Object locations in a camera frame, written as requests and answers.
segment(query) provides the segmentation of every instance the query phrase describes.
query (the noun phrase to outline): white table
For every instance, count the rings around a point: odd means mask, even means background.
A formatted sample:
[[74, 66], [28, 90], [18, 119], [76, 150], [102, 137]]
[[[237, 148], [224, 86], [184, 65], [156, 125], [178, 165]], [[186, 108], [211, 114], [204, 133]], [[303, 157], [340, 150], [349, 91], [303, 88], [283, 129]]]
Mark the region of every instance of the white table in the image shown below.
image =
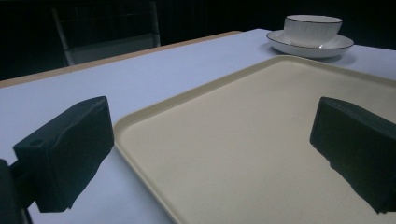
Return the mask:
[[[17, 158], [12, 147], [71, 105], [95, 96], [109, 101], [113, 123], [121, 117], [282, 54], [267, 43], [266, 30], [194, 43], [97, 65], [0, 89], [0, 158]], [[353, 46], [320, 62], [396, 79], [396, 51]], [[119, 152], [113, 148], [72, 209], [42, 214], [34, 223], [172, 223]]]

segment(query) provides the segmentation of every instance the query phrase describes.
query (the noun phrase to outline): wooden table edge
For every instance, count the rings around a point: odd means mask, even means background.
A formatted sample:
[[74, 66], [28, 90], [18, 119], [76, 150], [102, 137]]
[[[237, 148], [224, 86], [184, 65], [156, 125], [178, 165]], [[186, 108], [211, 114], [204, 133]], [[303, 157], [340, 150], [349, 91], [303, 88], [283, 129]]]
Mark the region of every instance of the wooden table edge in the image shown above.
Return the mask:
[[221, 37], [228, 36], [228, 35], [236, 35], [239, 33], [241, 33], [241, 32], [240, 31], [231, 31], [231, 32], [222, 33], [222, 34], [218, 34], [218, 35], [209, 35], [209, 36], [205, 36], [205, 37], [201, 37], [201, 38], [196, 38], [193, 40], [179, 42], [176, 44], [161, 46], [161, 47], [154, 48], [154, 49], [144, 49], [144, 50], [140, 50], [137, 52], [122, 54], [119, 56], [105, 58], [102, 60], [97, 60], [97, 61], [93, 61], [93, 62], [89, 62], [89, 63], [81, 63], [81, 64], [77, 64], [77, 65], [73, 65], [73, 66], [58, 68], [58, 69], [41, 72], [41, 73], [36, 73], [36, 74], [32, 74], [32, 75], [27, 75], [27, 76], [23, 76], [23, 77], [14, 77], [14, 78], [0, 81], [0, 88], [14, 86], [14, 85], [18, 85], [18, 84], [22, 84], [22, 83], [26, 83], [26, 82], [30, 82], [30, 81], [36, 81], [36, 80], [47, 78], [47, 77], [55, 77], [55, 76], [59, 76], [62, 74], [75, 72], [78, 70], [87, 69], [90, 67], [95, 67], [98, 65], [106, 64], [106, 63], [114, 63], [116, 61], [129, 59], [129, 58], [133, 58], [133, 57], [137, 57], [137, 56], [141, 56], [141, 55], [145, 55], [145, 54], [150, 54], [150, 53], [165, 50], [165, 49], [173, 49], [173, 48], [177, 48], [177, 47], [181, 47], [181, 46], [185, 46], [185, 45], [189, 45], [189, 44], [203, 42], [206, 40], [221, 38]]

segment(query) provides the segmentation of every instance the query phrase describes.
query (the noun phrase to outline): bowl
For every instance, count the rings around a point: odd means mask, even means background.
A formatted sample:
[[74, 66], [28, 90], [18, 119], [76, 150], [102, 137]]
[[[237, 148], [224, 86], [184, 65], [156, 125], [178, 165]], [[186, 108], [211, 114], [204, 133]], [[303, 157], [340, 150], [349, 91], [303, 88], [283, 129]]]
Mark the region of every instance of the bowl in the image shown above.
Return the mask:
[[343, 21], [335, 17], [292, 15], [285, 18], [285, 37], [291, 44], [319, 48], [338, 34]]

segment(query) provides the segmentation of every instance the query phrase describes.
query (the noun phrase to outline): saucer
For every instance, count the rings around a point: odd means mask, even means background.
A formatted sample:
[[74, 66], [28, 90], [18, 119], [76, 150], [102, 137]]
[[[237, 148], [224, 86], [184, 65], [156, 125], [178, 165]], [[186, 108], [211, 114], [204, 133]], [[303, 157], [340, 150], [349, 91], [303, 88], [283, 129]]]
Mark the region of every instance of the saucer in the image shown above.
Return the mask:
[[337, 35], [333, 40], [320, 47], [303, 47], [290, 43], [285, 37], [283, 30], [273, 31], [267, 34], [268, 42], [274, 49], [287, 54], [301, 56], [305, 58], [330, 58], [340, 55], [354, 45], [353, 40]]

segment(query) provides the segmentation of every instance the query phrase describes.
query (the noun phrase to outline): plastic tray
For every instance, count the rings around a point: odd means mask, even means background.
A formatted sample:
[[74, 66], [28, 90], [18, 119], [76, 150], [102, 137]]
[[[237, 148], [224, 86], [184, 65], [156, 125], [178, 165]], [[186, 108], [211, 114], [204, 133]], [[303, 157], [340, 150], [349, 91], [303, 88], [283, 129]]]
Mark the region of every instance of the plastic tray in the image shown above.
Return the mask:
[[309, 143], [328, 96], [396, 122], [396, 82], [278, 56], [136, 111], [116, 147], [176, 223], [396, 223]]

